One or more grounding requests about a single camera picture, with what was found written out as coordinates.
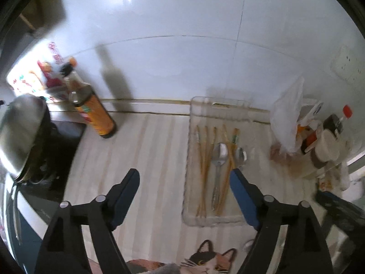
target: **red bottle cap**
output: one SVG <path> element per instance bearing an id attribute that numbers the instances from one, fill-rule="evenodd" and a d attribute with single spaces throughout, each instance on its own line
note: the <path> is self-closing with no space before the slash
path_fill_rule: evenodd
<path id="1" fill-rule="evenodd" d="M 344 108 L 342 109 L 344 115 L 346 116 L 346 118 L 350 118 L 352 116 L 352 110 L 350 108 L 350 106 L 345 105 Z"/>

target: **wall tile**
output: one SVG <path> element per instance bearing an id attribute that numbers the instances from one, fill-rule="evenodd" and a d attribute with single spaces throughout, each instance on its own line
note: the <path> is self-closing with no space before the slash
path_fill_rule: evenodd
<path id="1" fill-rule="evenodd" d="M 190 100 L 223 97 L 235 42 L 158 37 L 115 43 L 78 54 L 77 71 L 101 98 Z"/>
<path id="2" fill-rule="evenodd" d="M 61 3 L 49 9 L 49 17 L 55 16 L 54 11 L 64 12 L 57 15 L 59 22 L 52 33 L 60 51 L 68 55 L 99 44 L 150 36 L 236 40 L 243 0 L 62 0 Z"/>
<path id="3" fill-rule="evenodd" d="M 225 97 L 250 99 L 252 106 L 270 110 L 282 93 L 302 75 L 304 97 L 321 99 L 324 117 L 355 106 L 361 97 L 351 86 L 306 63 L 267 48 L 238 42 Z"/>
<path id="4" fill-rule="evenodd" d="M 349 20 L 336 0 L 245 0 L 238 40 L 323 69 Z"/>

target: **cat face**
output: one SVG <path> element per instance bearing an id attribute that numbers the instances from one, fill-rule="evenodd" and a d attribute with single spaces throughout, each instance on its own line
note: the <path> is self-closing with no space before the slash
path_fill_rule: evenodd
<path id="1" fill-rule="evenodd" d="M 181 263 L 181 267 L 189 268 L 192 274 L 228 274 L 237 250 L 231 248 L 220 254 L 213 251 L 210 240 L 205 240 L 198 251 Z"/>

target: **orange bottle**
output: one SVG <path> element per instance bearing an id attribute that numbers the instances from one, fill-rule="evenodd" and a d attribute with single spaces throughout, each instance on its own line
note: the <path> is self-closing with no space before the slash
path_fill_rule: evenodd
<path id="1" fill-rule="evenodd" d="M 83 82 L 70 63 L 63 65 L 61 75 L 69 90 L 69 100 L 103 138 L 112 137 L 116 132 L 115 121 L 101 104 L 89 83 Z"/>

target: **electrical outlet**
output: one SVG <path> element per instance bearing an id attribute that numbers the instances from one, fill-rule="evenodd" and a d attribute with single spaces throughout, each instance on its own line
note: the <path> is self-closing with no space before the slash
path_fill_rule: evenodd
<path id="1" fill-rule="evenodd" d="M 331 70 L 354 89 L 365 89 L 365 62 L 360 61 L 347 46 L 341 46 L 331 63 Z"/>

